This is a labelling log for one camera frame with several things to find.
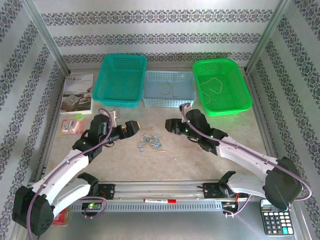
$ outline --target red marker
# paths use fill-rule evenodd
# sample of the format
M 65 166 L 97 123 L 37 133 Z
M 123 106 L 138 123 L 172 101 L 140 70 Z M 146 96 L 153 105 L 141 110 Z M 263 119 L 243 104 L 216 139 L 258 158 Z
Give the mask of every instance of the red marker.
M 177 200 L 175 199 L 153 199 L 145 198 L 143 199 L 145 203 L 155 203 L 155 204 L 176 204 Z

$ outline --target calculator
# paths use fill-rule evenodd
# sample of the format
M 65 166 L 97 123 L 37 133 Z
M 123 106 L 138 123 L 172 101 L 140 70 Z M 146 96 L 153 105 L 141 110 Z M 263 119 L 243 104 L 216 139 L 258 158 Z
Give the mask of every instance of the calculator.
M 290 211 L 282 211 L 273 206 L 267 199 L 261 199 L 260 211 L 264 232 L 270 237 L 292 236 L 294 228 Z

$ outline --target book cover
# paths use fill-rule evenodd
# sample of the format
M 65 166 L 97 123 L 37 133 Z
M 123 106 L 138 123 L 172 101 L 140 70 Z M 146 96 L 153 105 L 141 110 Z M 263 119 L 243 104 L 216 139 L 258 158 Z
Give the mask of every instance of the book cover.
M 65 78 L 61 114 L 91 114 L 93 73 L 76 73 Z

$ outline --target patterned wallpaper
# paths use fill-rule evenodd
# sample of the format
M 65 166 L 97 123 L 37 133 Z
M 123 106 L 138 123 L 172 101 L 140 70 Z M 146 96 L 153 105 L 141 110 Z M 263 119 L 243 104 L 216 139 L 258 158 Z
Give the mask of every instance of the patterned wallpaper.
M 251 73 L 279 157 L 291 158 L 313 189 L 301 204 L 320 239 L 320 6 L 294 0 Z
M 64 76 L 19 0 L 0 0 L 0 239 L 14 196 L 36 171 Z
M 170 66 L 224 57 L 245 67 L 279 0 L 89 2 L 34 1 L 71 69 L 99 68 L 110 53 Z

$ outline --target light blue plastic basket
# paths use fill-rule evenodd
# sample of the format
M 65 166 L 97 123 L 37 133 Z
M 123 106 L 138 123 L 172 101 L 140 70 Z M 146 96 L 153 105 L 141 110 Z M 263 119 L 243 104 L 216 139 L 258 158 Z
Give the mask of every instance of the light blue plastic basket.
M 131 54 L 104 57 L 93 99 L 105 106 L 135 108 L 141 100 L 147 58 Z
M 146 107 L 178 108 L 196 100 L 192 71 L 146 71 L 143 102 Z

